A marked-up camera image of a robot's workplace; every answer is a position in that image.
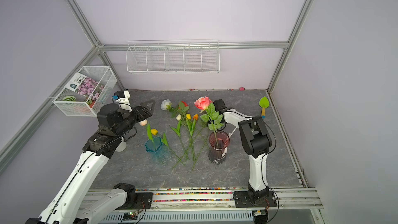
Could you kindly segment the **small pink rose flower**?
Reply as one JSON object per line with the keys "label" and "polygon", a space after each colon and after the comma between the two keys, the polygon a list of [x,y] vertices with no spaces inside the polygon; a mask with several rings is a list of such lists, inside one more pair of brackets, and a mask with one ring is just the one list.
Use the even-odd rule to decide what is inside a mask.
{"label": "small pink rose flower", "polygon": [[215,138],[215,147],[221,148],[221,142],[218,141],[217,132],[222,127],[222,115],[216,111],[216,107],[212,100],[208,97],[200,97],[195,102],[194,105],[196,108],[201,110],[201,120],[207,123],[207,127],[213,131]]}

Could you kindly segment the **white rose flower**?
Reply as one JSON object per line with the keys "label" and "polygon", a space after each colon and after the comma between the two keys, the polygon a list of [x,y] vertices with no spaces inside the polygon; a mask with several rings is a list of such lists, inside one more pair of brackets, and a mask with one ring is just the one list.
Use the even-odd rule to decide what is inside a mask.
{"label": "white rose flower", "polygon": [[176,107],[173,107],[173,106],[172,106],[171,100],[166,99],[166,100],[164,100],[164,101],[161,103],[161,110],[163,110],[163,111],[169,111],[169,112],[172,114],[172,117],[174,117],[175,119],[176,119],[176,116],[177,116],[178,114],[180,114],[180,115],[182,116],[182,122],[183,122],[183,119],[184,119],[184,117],[185,117],[187,111],[189,110],[189,106],[185,107],[185,106],[181,103],[181,101],[180,101],[180,102],[177,104]]}

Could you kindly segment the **pale pink tulip flower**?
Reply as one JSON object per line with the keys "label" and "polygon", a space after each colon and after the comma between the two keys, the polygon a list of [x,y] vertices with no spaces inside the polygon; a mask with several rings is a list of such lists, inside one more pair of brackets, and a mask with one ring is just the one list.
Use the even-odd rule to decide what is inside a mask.
{"label": "pale pink tulip flower", "polygon": [[144,127],[148,136],[148,139],[154,143],[152,129],[148,120],[143,120],[139,122],[139,125]]}

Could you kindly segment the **orange tulip flower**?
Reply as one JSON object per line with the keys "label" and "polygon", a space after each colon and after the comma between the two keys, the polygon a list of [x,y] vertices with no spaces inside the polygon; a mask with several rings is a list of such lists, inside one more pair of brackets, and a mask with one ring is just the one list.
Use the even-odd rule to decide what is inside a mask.
{"label": "orange tulip flower", "polygon": [[192,160],[193,160],[192,170],[195,168],[197,161],[198,161],[198,157],[200,155],[195,150],[196,138],[201,134],[200,127],[201,127],[201,122],[199,120],[199,115],[195,114],[189,121],[190,148],[191,148]]}

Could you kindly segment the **dark red glass vase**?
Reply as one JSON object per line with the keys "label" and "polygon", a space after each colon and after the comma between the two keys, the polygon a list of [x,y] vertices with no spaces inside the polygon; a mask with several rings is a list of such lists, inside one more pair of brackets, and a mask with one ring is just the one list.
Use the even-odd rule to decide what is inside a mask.
{"label": "dark red glass vase", "polygon": [[212,133],[209,136],[210,150],[208,158],[211,163],[220,165],[224,163],[227,156],[228,146],[230,145],[230,137],[224,131]]}

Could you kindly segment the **pink rose double bloom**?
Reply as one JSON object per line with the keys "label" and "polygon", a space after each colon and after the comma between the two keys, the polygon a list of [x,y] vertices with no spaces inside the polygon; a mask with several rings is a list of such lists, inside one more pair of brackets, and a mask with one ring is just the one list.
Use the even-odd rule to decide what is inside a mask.
{"label": "pink rose double bloom", "polygon": [[209,136],[209,129],[207,126],[207,123],[203,122],[202,120],[199,121],[198,126],[195,128],[197,131],[197,137],[200,139],[200,150],[199,152],[195,155],[195,158],[193,160],[193,166],[192,166],[192,171],[195,169],[198,160],[201,156],[201,154],[204,152],[204,150],[209,148],[208,144],[208,136]]}

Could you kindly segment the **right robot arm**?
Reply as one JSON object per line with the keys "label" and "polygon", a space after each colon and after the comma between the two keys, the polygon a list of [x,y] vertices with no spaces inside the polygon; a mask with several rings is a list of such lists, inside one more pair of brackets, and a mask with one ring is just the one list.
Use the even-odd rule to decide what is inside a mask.
{"label": "right robot arm", "polygon": [[226,107],[222,99],[214,102],[215,110],[222,115],[222,123],[238,128],[243,150],[249,157],[250,177],[247,191],[236,191],[233,200],[237,208],[276,207],[278,198],[266,179],[266,160],[272,147],[267,125],[260,116],[247,116]]}

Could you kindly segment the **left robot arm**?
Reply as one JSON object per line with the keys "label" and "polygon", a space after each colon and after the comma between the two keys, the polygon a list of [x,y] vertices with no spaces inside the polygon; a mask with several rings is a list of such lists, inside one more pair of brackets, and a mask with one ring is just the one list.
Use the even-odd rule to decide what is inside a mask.
{"label": "left robot arm", "polygon": [[97,114],[98,130],[88,139],[79,161],[51,203],[28,224],[98,224],[120,207],[137,206],[135,186],[118,183],[110,193],[91,206],[80,206],[101,169],[112,158],[135,125],[153,114],[155,101],[143,102],[126,110],[126,103],[104,105]]}

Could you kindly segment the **white tulip flower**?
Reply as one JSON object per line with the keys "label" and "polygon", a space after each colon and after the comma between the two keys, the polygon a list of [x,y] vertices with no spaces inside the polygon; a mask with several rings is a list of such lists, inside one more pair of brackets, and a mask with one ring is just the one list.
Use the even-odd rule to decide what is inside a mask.
{"label": "white tulip flower", "polygon": [[178,136],[178,139],[180,141],[181,147],[183,149],[183,154],[180,158],[180,162],[184,162],[184,160],[187,157],[187,149],[182,141],[181,138],[181,124],[182,124],[182,116],[180,114],[178,114],[176,116],[176,120],[177,120],[177,127],[171,127],[171,129],[173,130],[173,132]]}

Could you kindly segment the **green leaf garden trowel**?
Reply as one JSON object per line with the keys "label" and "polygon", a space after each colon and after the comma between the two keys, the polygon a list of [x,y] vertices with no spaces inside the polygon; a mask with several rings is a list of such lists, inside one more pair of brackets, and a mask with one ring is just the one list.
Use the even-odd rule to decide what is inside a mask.
{"label": "green leaf garden trowel", "polygon": [[259,106],[262,108],[261,117],[264,119],[266,117],[266,109],[269,107],[269,100],[266,96],[259,100]]}

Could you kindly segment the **blue glass vase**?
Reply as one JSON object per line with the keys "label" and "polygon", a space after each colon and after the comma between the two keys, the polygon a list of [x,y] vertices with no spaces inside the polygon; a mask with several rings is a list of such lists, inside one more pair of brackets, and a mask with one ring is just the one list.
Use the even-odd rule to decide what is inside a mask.
{"label": "blue glass vase", "polygon": [[146,151],[162,165],[166,165],[171,157],[169,149],[162,143],[160,137],[155,137],[145,143]]}

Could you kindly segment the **flower seed packet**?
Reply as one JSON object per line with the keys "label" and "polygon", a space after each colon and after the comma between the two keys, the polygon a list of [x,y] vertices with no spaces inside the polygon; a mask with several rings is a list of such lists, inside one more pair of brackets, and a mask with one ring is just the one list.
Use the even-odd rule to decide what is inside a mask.
{"label": "flower seed packet", "polygon": [[91,101],[96,101],[105,85],[81,73],[75,73],[66,83],[65,88],[74,93],[85,96]]}

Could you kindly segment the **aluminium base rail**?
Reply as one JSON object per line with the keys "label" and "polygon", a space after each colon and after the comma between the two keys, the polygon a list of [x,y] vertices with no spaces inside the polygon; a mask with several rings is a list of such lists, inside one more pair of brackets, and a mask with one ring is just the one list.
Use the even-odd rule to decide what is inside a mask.
{"label": "aluminium base rail", "polygon": [[136,191],[139,206],[111,211],[103,224],[310,223],[326,224],[314,188],[274,188],[253,203],[246,188],[149,188]]}

